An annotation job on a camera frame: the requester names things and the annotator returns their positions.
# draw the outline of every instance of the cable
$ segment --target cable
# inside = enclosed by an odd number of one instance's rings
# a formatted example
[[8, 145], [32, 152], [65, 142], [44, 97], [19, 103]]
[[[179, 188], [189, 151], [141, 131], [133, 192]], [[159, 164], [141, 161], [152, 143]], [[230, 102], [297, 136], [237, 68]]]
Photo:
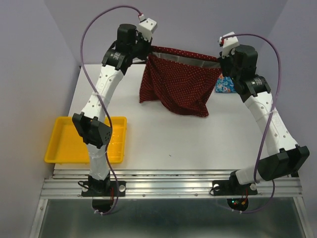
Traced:
[[[86, 75], [86, 78], [87, 78], [87, 80], [88, 80], [90, 86], [92, 87], [93, 91], [97, 94], [97, 97], [98, 97], [98, 99], [99, 99], [99, 101], [100, 101], [100, 103], [101, 103], [101, 106], [102, 106], [103, 110], [105, 111], [105, 114], [106, 114], [106, 116], [107, 116], [107, 118], [108, 118], [108, 120], [109, 120], [109, 125], [110, 125], [111, 128], [112, 128], [112, 121], [111, 121], [110, 115], [109, 115], [109, 113], [108, 113], [108, 111], [107, 111], [107, 109], [106, 109], [106, 106], [105, 106], [105, 104], [104, 104], [104, 102], [103, 102], [101, 96], [98, 94], [98, 91], [97, 91], [96, 87], [94, 86], [93, 82], [91, 81], [91, 79], [90, 79], [90, 77], [89, 77], [89, 75], [88, 75], [88, 72], [87, 72], [87, 70], [86, 70], [86, 67], [85, 67], [85, 64], [84, 64], [84, 57], [83, 57], [83, 44], [84, 44], [84, 39], [85, 39], [85, 36], [86, 36], [86, 34], [87, 34], [87, 31], [89, 30], [89, 28], [91, 27], [91, 25], [92, 25], [99, 17], [103, 16], [103, 15], [106, 14], [107, 12], [110, 12], [110, 11], [115, 10], [115, 9], [118, 9], [118, 8], [131, 8], [131, 9], [133, 9], [133, 10], [136, 10], [139, 15], [142, 14], [142, 13], [139, 11], [139, 9], [137, 9], [136, 7], [133, 7], [133, 6], [129, 6], [129, 5], [118, 5], [118, 6], [111, 7], [111, 8], [109, 8], [109, 9], [103, 11], [102, 13], [98, 14], [98, 15], [88, 24], [88, 26], [86, 27], [86, 29], [85, 29], [85, 31], [84, 31], [84, 33], [83, 33], [83, 36], [82, 36], [81, 42], [80, 42], [80, 62], [81, 62], [82, 68], [83, 68], [83, 70], [84, 70], [84, 73], [85, 73], [85, 75]], [[117, 198], [116, 198], [116, 200], [115, 200], [113, 206], [111, 207], [111, 209], [110, 209], [109, 211], [105, 212], [105, 213], [102, 213], [103, 215], [108, 215], [108, 214], [110, 214], [110, 213], [115, 209], [115, 207], [116, 207], [116, 205], [117, 205], [117, 203], [118, 203], [118, 199], [119, 199], [119, 182], [118, 182], [118, 178], [117, 178], [117, 176], [116, 176], [116, 174], [115, 174], [115, 172], [114, 172], [114, 170], [113, 170], [113, 168], [112, 168], [112, 166], [111, 166], [111, 164], [110, 164], [110, 162], [109, 162], [109, 158], [108, 158], [108, 154], [107, 154], [108, 146], [109, 146], [109, 144], [106, 145], [106, 161], [107, 161], [107, 164], [108, 164], [108, 166], [109, 166], [109, 168], [110, 168], [110, 170], [111, 170], [111, 172], [112, 172], [112, 174], [113, 174], [113, 177], [114, 177], [114, 179], [115, 179], [115, 183], [116, 183], [116, 186], [117, 186]]]
[[[263, 132], [262, 139], [261, 139], [261, 143], [260, 143], [260, 148], [259, 148], [256, 164], [254, 166], [253, 178], [254, 178], [254, 181], [256, 183], [259, 183], [259, 181], [257, 181], [257, 171], [258, 171], [258, 167], [259, 167], [260, 157], [261, 157], [261, 153], [262, 153], [262, 150], [263, 150], [265, 138], [266, 138], [266, 135], [267, 135], [267, 132], [268, 132], [268, 128], [269, 128], [269, 125], [270, 125], [270, 123], [272, 121], [272, 116], [273, 116], [272, 112], [275, 109], [275, 105], [276, 105], [277, 98], [278, 98], [279, 91], [280, 91], [280, 87], [281, 87], [281, 78], [282, 78], [281, 59], [280, 59], [279, 53], [278, 53], [277, 48], [275, 47], [275, 45], [269, 39], [267, 39], [267, 38], [265, 38], [263, 36], [259, 36], [259, 35], [256, 35], [256, 34], [250, 34], [250, 33], [241, 33], [241, 34], [232, 34], [232, 35], [229, 35], [229, 36], [224, 36], [222, 39], [224, 40], [224, 39], [227, 39], [227, 38], [230, 38], [230, 37], [235, 37], [235, 36], [254, 36], [254, 37], [261, 38], [262, 40], [266, 41], [272, 47], [272, 49], [274, 50], [274, 52], [276, 54], [276, 58], [277, 58], [277, 64], [278, 64], [278, 80], [277, 80], [276, 93], [275, 93], [275, 96], [274, 96], [274, 100], [272, 102], [272, 107], [271, 107], [271, 110], [270, 110], [270, 113], [269, 113], [269, 116], [268, 116], [268, 119], [267, 119], [267, 123], [266, 123], [265, 129], [264, 129], [264, 132]], [[253, 210], [253, 211], [243, 212], [243, 213], [258, 212], [258, 211], [262, 210], [264, 207], [266, 207], [271, 202], [271, 200], [273, 199], [274, 193], [275, 193], [275, 182], [272, 180], [272, 183], [273, 183], [273, 191], [272, 191], [272, 195], [271, 195], [269, 201], [261, 208], [258, 208], [258, 209]]]

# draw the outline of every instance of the metal frame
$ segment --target metal frame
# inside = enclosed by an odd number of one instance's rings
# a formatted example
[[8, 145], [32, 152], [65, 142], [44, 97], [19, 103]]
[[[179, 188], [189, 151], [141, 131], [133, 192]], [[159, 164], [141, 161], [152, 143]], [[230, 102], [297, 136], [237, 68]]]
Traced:
[[[126, 196], [120, 199], [213, 199], [232, 198], [209, 195], [212, 181], [227, 179], [231, 172], [232, 170], [118, 170], [116, 175], [119, 180], [127, 181]], [[81, 187], [77, 184], [79, 180], [87, 180], [88, 173], [89, 170], [55, 170], [52, 177], [44, 181], [31, 238], [39, 237], [48, 199], [91, 199], [81, 196]], [[274, 197], [294, 198], [305, 236], [313, 238], [299, 178], [283, 177], [276, 179], [275, 184]], [[258, 195], [253, 197], [270, 197], [272, 183], [261, 182], [258, 184], [258, 192]]]
[[295, 206], [301, 220], [306, 238], [314, 238], [313, 230], [309, 224], [305, 204], [302, 197], [294, 197]]
[[48, 204], [47, 199], [40, 199], [38, 207], [36, 209], [35, 217], [33, 220], [32, 228], [30, 232], [30, 238], [39, 237], [47, 204]]

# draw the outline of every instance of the screw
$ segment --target screw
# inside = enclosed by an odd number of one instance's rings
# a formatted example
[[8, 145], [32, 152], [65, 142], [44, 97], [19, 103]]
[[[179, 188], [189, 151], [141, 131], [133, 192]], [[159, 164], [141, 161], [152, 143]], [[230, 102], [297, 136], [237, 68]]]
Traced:
[[119, 191], [120, 192], [124, 192], [125, 191], [125, 186], [124, 185], [120, 185], [119, 186]]
[[257, 186], [253, 183], [253, 184], [250, 185], [250, 189], [252, 191], [255, 191], [255, 190], [257, 190]]

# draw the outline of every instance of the black mounting plate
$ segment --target black mounting plate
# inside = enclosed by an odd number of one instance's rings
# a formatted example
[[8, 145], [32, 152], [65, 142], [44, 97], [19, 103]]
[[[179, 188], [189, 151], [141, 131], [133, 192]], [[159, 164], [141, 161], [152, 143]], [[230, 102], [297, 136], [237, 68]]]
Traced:
[[213, 187], [209, 191], [212, 196], [242, 196], [246, 195], [246, 189], [249, 195], [257, 195], [257, 190], [250, 189], [249, 185], [241, 185], [232, 187], [229, 180], [214, 180], [212, 181]]
[[[126, 187], [126, 181], [118, 181], [119, 186], [123, 185]], [[89, 186], [88, 181], [83, 181], [84, 186]], [[117, 197], [117, 185], [115, 181], [110, 181], [110, 188], [114, 190], [114, 197]], [[96, 192], [94, 190], [88, 189], [87, 191], [81, 191], [82, 197], [110, 197], [110, 189], [105, 192]], [[125, 190], [123, 192], [119, 191], [119, 197], [125, 197]]]

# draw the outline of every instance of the yellow tray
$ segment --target yellow tray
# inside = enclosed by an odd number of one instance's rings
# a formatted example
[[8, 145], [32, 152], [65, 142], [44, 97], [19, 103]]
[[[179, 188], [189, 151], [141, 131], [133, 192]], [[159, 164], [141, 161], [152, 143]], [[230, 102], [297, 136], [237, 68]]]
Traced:
[[[113, 131], [108, 147], [110, 163], [121, 163], [124, 156], [127, 118], [111, 117]], [[47, 163], [89, 163], [86, 144], [71, 120], [71, 117], [58, 117], [46, 151], [44, 161]]]

